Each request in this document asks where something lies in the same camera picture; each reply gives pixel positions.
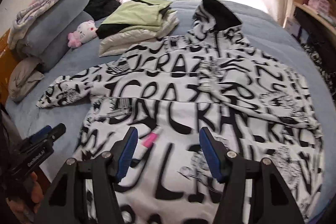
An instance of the black and white hoodie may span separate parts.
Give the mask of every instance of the black and white hoodie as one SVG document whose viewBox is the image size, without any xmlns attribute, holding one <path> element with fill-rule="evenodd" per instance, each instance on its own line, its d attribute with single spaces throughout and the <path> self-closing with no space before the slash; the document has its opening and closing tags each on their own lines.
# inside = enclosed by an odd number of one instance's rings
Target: black and white hoodie
<svg viewBox="0 0 336 224">
<path fill-rule="evenodd" d="M 90 95 L 80 160 L 138 129 L 131 167 L 115 186 L 126 223 L 212 223 L 223 185 L 199 146 L 203 126 L 246 159 L 271 158 L 309 217 L 324 153 L 305 78 L 251 47 L 241 26 L 223 4 L 203 0 L 185 36 L 143 42 L 118 61 L 60 76 L 38 101 L 45 108 Z M 246 189 L 245 221 L 250 183 Z"/>
</svg>

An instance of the pillow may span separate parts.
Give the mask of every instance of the pillow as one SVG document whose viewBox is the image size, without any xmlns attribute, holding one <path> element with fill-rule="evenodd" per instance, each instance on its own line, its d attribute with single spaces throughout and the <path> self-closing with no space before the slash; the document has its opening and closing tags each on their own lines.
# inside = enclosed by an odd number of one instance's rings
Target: pillow
<svg viewBox="0 0 336 224">
<path fill-rule="evenodd" d="M 89 0 L 59 0 L 39 16 L 25 37 L 18 41 L 19 54 L 39 56 L 73 19 L 83 11 Z"/>
<path fill-rule="evenodd" d="M 16 65 L 8 83 L 8 93 L 14 102 L 21 101 L 43 79 L 44 75 L 34 70 L 39 63 L 38 58 L 27 57 Z"/>
<path fill-rule="evenodd" d="M 68 34 L 77 30 L 79 24 L 93 20 L 92 16 L 82 11 L 56 38 L 49 44 L 48 47 L 38 57 L 41 59 L 40 71 L 45 73 L 51 70 L 64 54 L 69 50 Z"/>
</svg>

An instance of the plush toy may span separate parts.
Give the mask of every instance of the plush toy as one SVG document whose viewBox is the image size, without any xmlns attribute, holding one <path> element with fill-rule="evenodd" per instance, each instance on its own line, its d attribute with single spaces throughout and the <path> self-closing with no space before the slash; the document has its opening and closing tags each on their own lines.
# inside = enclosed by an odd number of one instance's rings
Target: plush toy
<svg viewBox="0 0 336 224">
<path fill-rule="evenodd" d="M 97 36 L 96 26 L 93 20 L 79 24 L 77 30 L 68 34 L 68 47 L 78 48 L 82 44 L 90 41 Z"/>
</svg>

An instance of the bed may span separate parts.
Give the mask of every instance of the bed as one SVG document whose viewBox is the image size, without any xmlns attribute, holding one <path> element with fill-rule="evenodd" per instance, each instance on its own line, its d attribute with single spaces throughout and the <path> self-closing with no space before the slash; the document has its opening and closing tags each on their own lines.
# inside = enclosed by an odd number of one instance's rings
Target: bed
<svg viewBox="0 0 336 224">
<path fill-rule="evenodd" d="M 199 0 L 177 0 L 171 7 L 178 11 L 179 25 L 171 35 L 184 35 L 192 28 L 192 16 Z M 331 95 L 315 69 L 314 64 L 285 30 L 264 12 L 233 2 L 223 1 L 243 22 L 243 32 L 255 46 L 277 58 L 307 79 L 316 116 L 322 125 L 325 149 L 324 183 L 320 199 L 312 216 L 320 213 L 336 193 L 336 169 L 333 161 L 336 158 L 336 111 Z M 83 46 L 69 50 L 53 67 L 45 78 L 19 104 L 6 102 L 6 109 L 14 120 L 22 137 L 30 136 L 49 124 L 55 126 L 62 122 L 67 132 L 54 144 L 54 153 L 41 168 L 49 179 L 53 179 L 64 161 L 69 158 L 76 146 L 80 127 L 85 118 L 90 101 L 88 98 L 64 107 L 40 109 L 35 106 L 48 85 L 60 75 L 74 75 L 88 67 L 117 60 L 118 56 L 98 57 L 99 39 L 95 38 Z"/>
</svg>

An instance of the screw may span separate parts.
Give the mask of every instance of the screw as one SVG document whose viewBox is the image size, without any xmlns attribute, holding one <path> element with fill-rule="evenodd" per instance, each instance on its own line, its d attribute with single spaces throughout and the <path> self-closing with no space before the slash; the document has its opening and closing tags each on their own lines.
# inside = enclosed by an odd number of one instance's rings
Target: screw
<svg viewBox="0 0 336 224">
<path fill-rule="evenodd" d="M 73 165 L 76 162 L 74 158 L 67 159 L 67 165 Z"/>
<path fill-rule="evenodd" d="M 226 153 L 226 155 L 229 157 L 229 158 L 235 158 L 237 157 L 237 153 L 234 152 L 234 151 L 229 151 L 228 153 Z"/>
<path fill-rule="evenodd" d="M 263 164 L 266 164 L 266 165 L 270 165 L 272 163 L 272 161 L 269 158 L 264 158 L 262 162 Z"/>
<path fill-rule="evenodd" d="M 103 153 L 101 153 L 101 156 L 106 159 L 109 156 L 111 156 L 111 152 L 110 151 L 104 151 Z"/>
</svg>

